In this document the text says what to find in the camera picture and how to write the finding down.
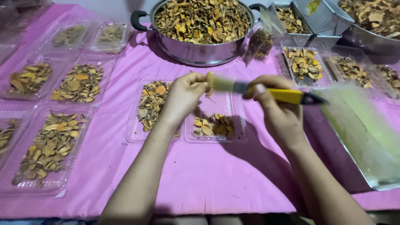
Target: black pot handle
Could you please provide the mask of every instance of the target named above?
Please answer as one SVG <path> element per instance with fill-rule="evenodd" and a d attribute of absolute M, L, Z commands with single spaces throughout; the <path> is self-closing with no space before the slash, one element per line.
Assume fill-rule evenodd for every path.
<path fill-rule="evenodd" d="M 260 3 L 255 3 L 255 4 L 252 4 L 252 5 L 249 5 L 249 8 L 251 10 L 257 10 L 257 11 L 260 11 L 260 8 L 265 9 L 265 11 L 268 10 L 265 5 L 260 4 Z"/>
<path fill-rule="evenodd" d="M 149 16 L 150 14 L 145 12 L 145 11 L 140 11 L 136 10 L 132 13 L 130 16 L 130 23 L 132 24 L 133 28 L 139 31 L 148 31 L 148 30 L 153 30 L 151 28 L 147 28 L 146 26 L 143 26 L 139 22 L 139 18 L 143 16 Z"/>

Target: paintbrush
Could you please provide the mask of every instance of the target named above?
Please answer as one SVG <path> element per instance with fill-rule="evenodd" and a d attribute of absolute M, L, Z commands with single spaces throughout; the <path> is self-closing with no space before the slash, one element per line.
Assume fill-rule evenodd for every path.
<path fill-rule="evenodd" d="M 210 72 L 207 74 L 207 82 L 214 91 L 229 91 L 239 94 L 251 94 L 253 92 L 253 88 L 250 87 L 247 82 L 229 80 L 220 76 L 215 76 Z M 303 105 L 327 103 L 327 100 L 324 98 L 300 90 L 275 88 L 267 88 L 267 90 L 271 92 L 276 100 L 282 102 Z"/>

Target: hand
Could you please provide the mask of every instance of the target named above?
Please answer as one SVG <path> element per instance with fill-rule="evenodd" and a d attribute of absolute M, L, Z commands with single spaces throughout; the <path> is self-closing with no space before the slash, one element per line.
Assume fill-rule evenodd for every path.
<path fill-rule="evenodd" d="M 259 76 L 252 82 L 253 94 L 245 96 L 259 102 L 264 111 L 265 127 L 281 148 L 307 143 L 303 131 L 301 105 L 277 102 L 267 88 L 293 89 L 293 83 L 281 76 Z"/>
<path fill-rule="evenodd" d="M 199 98 L 209 90 L 206 76 L 190 72 L 174 80 L 168 90 L 160 116 L 178 126 L 195 109 Z"/>

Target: table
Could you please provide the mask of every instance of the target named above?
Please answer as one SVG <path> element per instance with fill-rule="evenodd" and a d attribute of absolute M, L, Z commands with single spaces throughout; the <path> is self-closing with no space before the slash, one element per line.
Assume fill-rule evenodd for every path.
<path fill-rule="evenodd" d="M 53 5 L 28 27 L 23 35 L 26 43 L 4 66 L 11 66 L 23 56 L 29 45 L 63 13 L 89 14 L 77 5 Z M 205 73 L 211 68 L 179 64 L 161 51 L 154 34 L 134 33 L 126 55 L 115 65 L 101 106 L 89 127 L 69 177 L 66 196 L 1 199 L 0 219 L 97 218 L 141 148 L 140 144 L 123 144 L 131 103 L 137 98 L 134 96 L 137 82 L 143 78 L 170 80 L 189 70 Z M 243 80 L 276 74 L 271 59 L 265 64 L 252 62 L 246 68 L 238 58 L 213 67 L 212 71 L 235 74 Z M 18 105 L 3 101 L 0 107 L 2 104 Z M 265 130 L 261 108 L 253 101 L 243 102 L 243 106 L 248 144 L 188 144 L 183 139 L 171 144 L 163 167 L 156 213 L 291 213 L 305 209 L 286 157 Z M 307 126 L 305 130 L 315 151 L 327 163 Z M 353 196 L 366 210 L 400 209 L 400 189 Z"/>

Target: left hand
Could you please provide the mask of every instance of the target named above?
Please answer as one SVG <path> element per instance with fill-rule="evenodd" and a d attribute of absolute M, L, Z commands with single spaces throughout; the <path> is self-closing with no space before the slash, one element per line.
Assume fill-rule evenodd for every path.
<path fill-rule="evenodd" d="M 199 98 L 210 88 L 206 76 L 190 72 L 174 80 L 168 90 L 161 119 L 178 126 L 195 109 Z"/>

